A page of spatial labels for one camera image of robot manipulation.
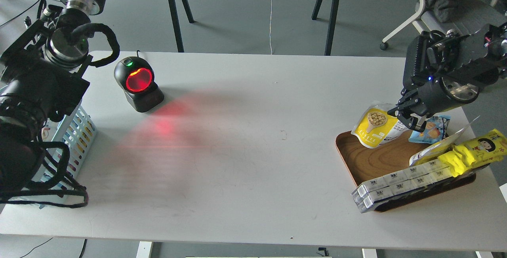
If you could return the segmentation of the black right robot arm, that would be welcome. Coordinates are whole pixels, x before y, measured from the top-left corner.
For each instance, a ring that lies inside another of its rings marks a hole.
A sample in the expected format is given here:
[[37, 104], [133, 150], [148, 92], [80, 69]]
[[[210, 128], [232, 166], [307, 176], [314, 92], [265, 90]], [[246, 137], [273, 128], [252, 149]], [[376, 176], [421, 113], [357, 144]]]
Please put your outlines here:
[[424, 31], [408, 47], [401, 98], [388, 114], [423, 131], [427, 118], [474, 102], [500, 78], [506, 78], [506, 24], [467, 35]]

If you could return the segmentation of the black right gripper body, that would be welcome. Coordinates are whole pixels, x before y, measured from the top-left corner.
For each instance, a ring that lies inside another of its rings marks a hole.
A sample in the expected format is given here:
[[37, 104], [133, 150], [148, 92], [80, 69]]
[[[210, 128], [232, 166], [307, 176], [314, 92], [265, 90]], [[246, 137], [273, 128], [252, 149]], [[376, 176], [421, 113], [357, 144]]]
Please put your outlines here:
[[424, 31], [408, 47], [398, 119], [415, 121], [413, 114], [431, 117], [475, 101], [480, 88], [447, 76], [457, 56], [459, 38], [451, 31]]

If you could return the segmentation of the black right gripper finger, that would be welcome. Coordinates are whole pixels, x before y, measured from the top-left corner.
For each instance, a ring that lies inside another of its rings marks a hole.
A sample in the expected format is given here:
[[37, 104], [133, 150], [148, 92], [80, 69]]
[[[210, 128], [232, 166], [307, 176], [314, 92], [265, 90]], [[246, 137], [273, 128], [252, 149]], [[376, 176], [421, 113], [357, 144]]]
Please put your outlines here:
[[429, 110], [425, 105], [397, 105], [387, 113], [413, 131], [423, 132], [426, 129], [426, 117], [429, 115]]

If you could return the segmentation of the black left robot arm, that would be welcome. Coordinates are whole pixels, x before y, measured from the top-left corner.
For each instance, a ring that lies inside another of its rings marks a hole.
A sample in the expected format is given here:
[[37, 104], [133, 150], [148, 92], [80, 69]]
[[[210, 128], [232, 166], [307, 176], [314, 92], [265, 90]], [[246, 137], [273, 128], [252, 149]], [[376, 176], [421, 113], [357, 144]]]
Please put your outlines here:
[[89, 196], [67, 171], [70, 148], [43, 141], [48, 120], [70, 116], [90, 83], [88, 66], [115, 61], [120, 46], [112, 29], [92, 23], [106, 0], [40, 1], [37, 20], [1, 56], [1, 203], [33, 204], [24, 197], [74, 195], [68, 208], [85, 207]]

